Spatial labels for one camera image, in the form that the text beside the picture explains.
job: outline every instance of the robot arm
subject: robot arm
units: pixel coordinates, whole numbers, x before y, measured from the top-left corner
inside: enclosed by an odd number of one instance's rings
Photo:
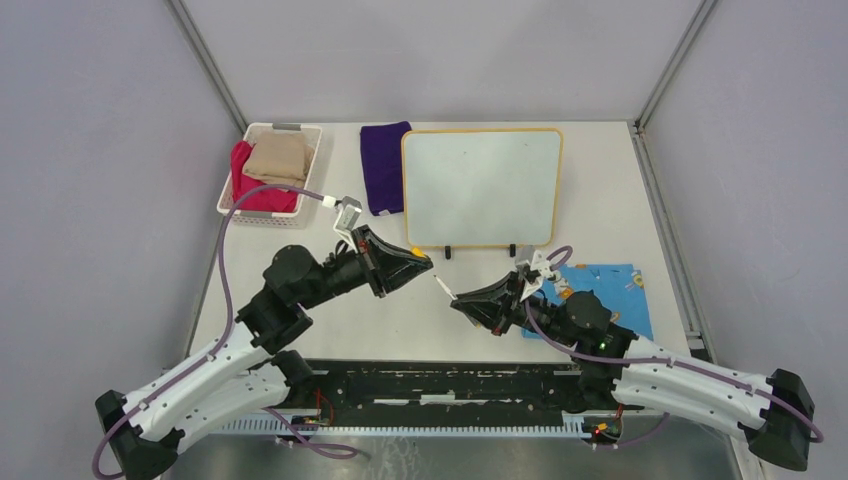
[[[124,421],[109,444],[128,480],[155,478],[209,432],[282,403],[291,385],[312,374],[297,352],[284,350],[312,325],[307,309],[365,284],[384,297],[433,267],[424,254],[384,242],[367,225],[351,229],[360,208],[348,198],[340,202],[334,229],[343,240],[324,263],[300,245],[278,251],[223,345],[215,339],[150,384],[96,400],[104,431]]]
[[[539,252],[524,247],[515,271],[456,295],[451,307],[494,335],[513,324],[542,334],[580,365],[581,393],[596,404],[686,417],[747,441],[763,460],[806,470],[810,442],[821,436],[816,429],[810,438],[814,404],[797,375],[778,369],[765,377],[668,352],[612,323],[612,312],[592,292],[575,292],[560,305],[533,296],[545,279],[562,283]]]

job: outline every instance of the purple cloth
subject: purple cloth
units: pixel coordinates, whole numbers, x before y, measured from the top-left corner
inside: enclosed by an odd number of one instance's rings
[[[368,210],[372,215],[403,211],[403,166],[400,141],[412,130],[409,122],[362,127],[359,152]]]

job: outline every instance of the blue paper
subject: blue paper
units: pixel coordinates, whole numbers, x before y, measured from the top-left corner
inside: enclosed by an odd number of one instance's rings
[[[575,292],[591,290],[604,307],[613,311],[614,316],[618,313],[617,325],[654,339],[645,289],[639,285],[642,282],[638,281],[642,272],[634,269],[633,265],[566,265],[559,271]],[[550,282],[546,281],[542,285],[542,291],[551,302],[557,305],[562,303]],[[522,329],[521,334],[527,338],[539,338],[528,330]]]

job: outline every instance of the beige cloth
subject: beige cloth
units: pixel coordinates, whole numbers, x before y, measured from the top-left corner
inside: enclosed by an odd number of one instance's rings
[[[302,133],[265,132],[257,137],[241,173],[264,183],[303,188],[313,153]]]

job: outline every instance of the white marker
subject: white marker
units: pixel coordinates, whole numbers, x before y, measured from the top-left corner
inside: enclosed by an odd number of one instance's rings
[[[439,282],[439,285],[442,286],[442,290],[444,290],[445,293],[447,293],[448,296],[451,297],[451,299],[456,300],[456,295],[454,295],[453,292],[450,291],[450,288],[448,288],[448,286],[445,284],[445,282],[443,282],[442,279],[439,278],[438,275],[433,275],[433,278],[435,278],[436,281]]]

